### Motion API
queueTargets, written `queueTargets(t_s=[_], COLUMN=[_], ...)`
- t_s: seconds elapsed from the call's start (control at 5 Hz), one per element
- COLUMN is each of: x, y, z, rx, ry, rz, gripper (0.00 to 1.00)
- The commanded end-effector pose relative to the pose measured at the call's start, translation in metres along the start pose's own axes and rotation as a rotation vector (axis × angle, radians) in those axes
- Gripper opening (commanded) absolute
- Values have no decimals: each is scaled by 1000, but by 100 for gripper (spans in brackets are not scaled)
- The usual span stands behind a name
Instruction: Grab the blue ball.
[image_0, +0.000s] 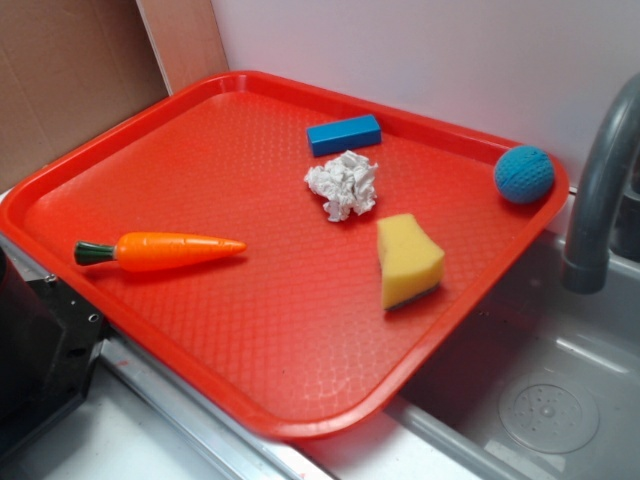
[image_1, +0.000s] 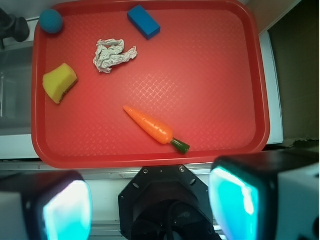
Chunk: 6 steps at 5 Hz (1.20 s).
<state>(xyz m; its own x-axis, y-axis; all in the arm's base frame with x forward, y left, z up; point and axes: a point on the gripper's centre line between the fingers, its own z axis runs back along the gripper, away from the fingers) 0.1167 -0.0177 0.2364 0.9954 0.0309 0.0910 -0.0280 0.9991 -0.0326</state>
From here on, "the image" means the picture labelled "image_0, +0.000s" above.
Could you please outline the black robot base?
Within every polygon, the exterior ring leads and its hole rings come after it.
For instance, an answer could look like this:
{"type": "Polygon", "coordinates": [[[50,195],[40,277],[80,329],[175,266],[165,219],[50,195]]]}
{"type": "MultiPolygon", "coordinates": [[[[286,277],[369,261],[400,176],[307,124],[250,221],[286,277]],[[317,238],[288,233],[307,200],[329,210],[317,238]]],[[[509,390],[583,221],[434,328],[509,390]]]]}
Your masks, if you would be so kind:
{"type": "Polygon", "coordinates": [[[25,280],[1,254],[1,460],[88,394],[104,316],[63,280],[25,280]]]}

